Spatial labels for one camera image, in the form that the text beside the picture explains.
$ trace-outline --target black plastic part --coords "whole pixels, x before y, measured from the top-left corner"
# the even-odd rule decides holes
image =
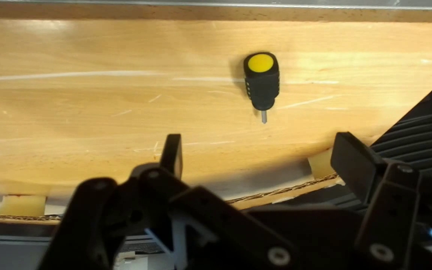
[[[349,131],[336,133],[331,166],[348,187],[369,203],[385,161]]]
[[[256,53],[267,53],[273,58],[273,65],[267,71],[252,71],[247,61]],[[252,106],[258,110],[273,107],[274,98],[279,94],[279,64],[271,52],[262,50],[250,53],[244,58],[246,91]]]
[[[106,235],[142,233],[144,227],[166,220],[169,199],[189,188],[172,172],[153,163],[133,170],[141,170],[139,176],[130,175],[126,182],[115,187],[115,194],[108,200],[106,208],[111,211],[106,211],[103,218]]]
[[[360,214],[280,205],[250,209],[247,214],[298,244],[298,268],[348,270],[351,245],[361,223]]]
[[[388,164],[355,239],[355,250],[373,265],[408,266],[418,206],[418,182],[418,170],[403,163]],[[388,248],[393,257],[384,260],[373,254],[375,244]]]
[[[226,270],[226,268],[250,268],[244,260],[229,251],[228,245],[208,242],[198,250],[198,254],[184,270]]]
[[[174,176],[181,178],[183,173],[183,149],[181,149],[181,134],[169,133],[166,136],[165,148],[159,164],[169,170]]]
[[[102,215],[115,185],[112,178],[93,178],[78,185],[39,265],[40,270],[106,270],[114,263],[124,236],[112,236],[106,241],[102,233]]]
[[[187,242],[190,238],[198,238],[198,242],[225,244],[231,253],[237,254],[235,257],[255,270],[289,270],[298,263],[300,256],[291,241],[204,187],[193,187],[175,196],[171,208],[174,242],[180,244],[181,251],[175,257],[187,257],[187,250],[190,250]],[[192,227],[193,236],[187,236],[187,227]],[[274,265],[268,259],[271,247],[283,248],[289,260],[285,265]]]
[[[382,157],[405,161],[432,182],[432,92],[402,116],[372,148]]]

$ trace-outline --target metal frame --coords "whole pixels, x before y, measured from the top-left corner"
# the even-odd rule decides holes
[[[432,0],[0,0],[0,2],[97,2],[144,5],[283,7],[283,8],[388,8],[432,10]]]

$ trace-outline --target metal screw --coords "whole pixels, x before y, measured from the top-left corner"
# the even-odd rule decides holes
[[[411,166],[406,166],[406,164],[397,164],[397,169],[405,172],[405,173],[414,172],[414,169]]]
[[[384,244],[373,242],[369,245],[369,250],[370,254],[378,260],[391,262],[394,259],[393,250]]]
[[[157,178],[160,173],[156,169],[151,169],[150,172],[147,172],[148,178]]]
[[[286,248],[274,245],[267,251],[267,257],[273,265],[282,266],[288,265],[291,260],[291,254]]]

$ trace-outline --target wood grain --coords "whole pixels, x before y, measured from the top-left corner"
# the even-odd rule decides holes
[[[432,89],[432,20],[9,10],[0,11],[0,193],[123,181],[159,158],[169,131],[183,133],[184,179],[204,184],[319,152],[337,130],[372,142]],[[282,71],[268,124],[243,91],[241,59],[259,49]]]

